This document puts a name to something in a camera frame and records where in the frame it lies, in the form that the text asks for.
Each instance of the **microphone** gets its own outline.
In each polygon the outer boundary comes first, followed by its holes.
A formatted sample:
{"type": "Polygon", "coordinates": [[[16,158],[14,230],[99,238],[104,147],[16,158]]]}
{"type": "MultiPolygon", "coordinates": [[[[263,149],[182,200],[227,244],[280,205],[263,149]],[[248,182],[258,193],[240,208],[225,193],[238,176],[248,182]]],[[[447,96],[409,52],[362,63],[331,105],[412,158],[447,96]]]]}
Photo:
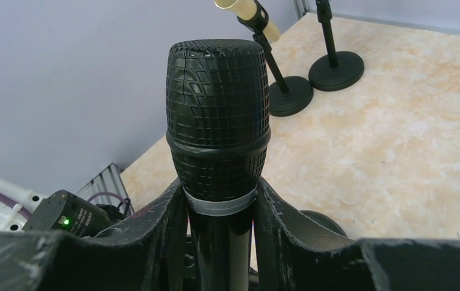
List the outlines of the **microphone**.
{"type": "MultiPolygon", "coordinates": [[[[220,9],[234,12],[237,17],[244,21],[252,19],[258,9],[258,5],[254,0],[214,0],[214,3],[220,9]]],[[[272,42],[280,39],[280,31],[271,20],[268,21],[263,33],[272,42]]]]}
{"type": "Polygon", "coordinates": [[[166,140],[188,199],[199,290],[247,290],[252,207],[271,137],[262,46],[179,42],[167,65],[166,140]]]}

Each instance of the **black device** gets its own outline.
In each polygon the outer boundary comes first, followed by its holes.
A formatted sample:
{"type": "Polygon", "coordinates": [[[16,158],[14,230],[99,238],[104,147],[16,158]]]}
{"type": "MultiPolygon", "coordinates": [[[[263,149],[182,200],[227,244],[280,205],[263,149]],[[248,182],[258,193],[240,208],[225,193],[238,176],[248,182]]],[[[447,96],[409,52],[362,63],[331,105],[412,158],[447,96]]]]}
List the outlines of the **black device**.
{"type": "Polygon", "coordinates": [[[181,177],[155,201],[93,238],[56,229],[0,233],[0,290],[252,290],[257,275],[243,261],[251,219],[261,291],[460,290],[460,240],[353,241],[328,217],[286,203],[263,178],[255,185],[268,139],[267,96],[255,91],[267,84],[259,70],[260,47],[225,40],[173,48],[168,141],[181,177]],[[245,52],[252,61],[247,69],[237,62],[245,52]],[[232,90],[223,93],[225,88],[232,90]],[[203,215],[193,208],[199,201],[191,203],[192,198],[231,201],[253,185],[255,202],[230,216],[203,215]],[[186,238],[188,212],[192,242],[186,238]]]}
{"type": "Polygon", "coordinates": [[[268,12],[255,0],[257,13],[250,20],[237,20],[254,32],[253,39],[264,49],[264,56],[275,83],[269,86],[269,112],[272,116],[290,116],[307,107],[314,96],[310,82],[300,76],[283,77],[271,53],[271,45],[263,33],[268,25],[268,12]]]}
{"type": "Polygon", "coordinates": [[[111,221],[107,211],[110,210],[60,190],[42,200],[22,230],[60,229],[80,237],[95,236],[116,222],[111,221]]]}
{"type": "Polygon", "coordinates": [[[309,70],[310,84],[321,91],[338,91],[355,84],[364,74],[364,61],[353,52],[336,52],[329,0],[316,0],[317,20],[323,28],[327,55],[309,70]]]}
{"type": "Polygon", "coordinates": [[[179,42],[169,52],[167,133],[188,197],[199,290],[246,290],[252,208],[271,137],[262,47],[179,42]]]}

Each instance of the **microphone stand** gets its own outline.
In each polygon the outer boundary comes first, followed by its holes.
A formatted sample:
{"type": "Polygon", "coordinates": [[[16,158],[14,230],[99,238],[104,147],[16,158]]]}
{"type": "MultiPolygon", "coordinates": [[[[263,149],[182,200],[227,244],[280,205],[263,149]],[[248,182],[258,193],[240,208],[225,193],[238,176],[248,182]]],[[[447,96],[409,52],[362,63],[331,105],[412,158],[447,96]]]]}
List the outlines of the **microphone stand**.
{"type": "Polygon", "coordinates": [[[316,0],[317,20],[323,27],[327,55],[310,68],[309,81],[321,91],[338,91],[355,84],[364,73],[364,61],[356,53],[336,52],[332,34],[332,10],[329,0],[316,0]]]}
{"type": "Polygon", "coordinates": [[[264,35],[264,28],[268,25],[268,12],[255,0],[257,13],[250,20],[237,20],[254,32],[253,40],[264,49],[264,56],[269,69],[275,78],[275,83],[269,86],[269,113],[273,116],[289,116],[302,111],[312,101],[314,90],[307,79],[300,76],[284,78],[271,53],[271,45],[264,35]]]}

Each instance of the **microphone grille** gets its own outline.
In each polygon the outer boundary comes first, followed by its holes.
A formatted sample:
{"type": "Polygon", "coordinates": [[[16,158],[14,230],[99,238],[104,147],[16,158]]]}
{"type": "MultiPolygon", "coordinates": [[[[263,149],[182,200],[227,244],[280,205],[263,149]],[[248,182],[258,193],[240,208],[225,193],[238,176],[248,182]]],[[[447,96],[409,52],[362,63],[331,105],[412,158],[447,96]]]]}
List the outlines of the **microphone grille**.
{"type": "Polygon", "coordinates": [[[179,42],[167,65],[167,130],[180,144],[234,147],[269,130],[262,47],[242,39],[179,42]]]}

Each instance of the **purple cable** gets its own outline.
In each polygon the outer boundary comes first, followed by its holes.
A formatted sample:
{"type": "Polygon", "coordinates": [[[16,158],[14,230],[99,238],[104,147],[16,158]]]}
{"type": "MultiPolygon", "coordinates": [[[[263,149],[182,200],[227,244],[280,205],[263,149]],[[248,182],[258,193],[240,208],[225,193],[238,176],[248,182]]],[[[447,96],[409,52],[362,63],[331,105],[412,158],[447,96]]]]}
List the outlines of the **purple cable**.
{"type": "MultiPolygon", "coordinates": [[[[16,201],[12,200],[10,197],[4,195],[3,193],[0,193],[0,202],[6,206],[9,206],[10,208],[14,208],[14,206],[18,204],[16,201]]],[[[24,208],[23,205],[21,205],[21,209],[19,209],[18,213],[21,214],[22,217],[24,217],[26,220],[30,219],[32,216],[32,213],[28,209],[24,208]]]]}
{"type": "Polygon", "coordinates": [[[89,197],[89,199],[87,199],[87,202],[91,202],[92,200],[94,200],[94,198],[96,197],[99,197],[99,196],[110,196],[110,197],[114,197],[116,198],[117,200],[121,201],[121,203],[124,204],[124,206],[126,207],[126,200],[123,199],[123,197],[117,195],[117,194],[114,194],[112,192],[99,192],[99,193],[96,193],[94,195],[92,195],[91,197],[89,197]]]}

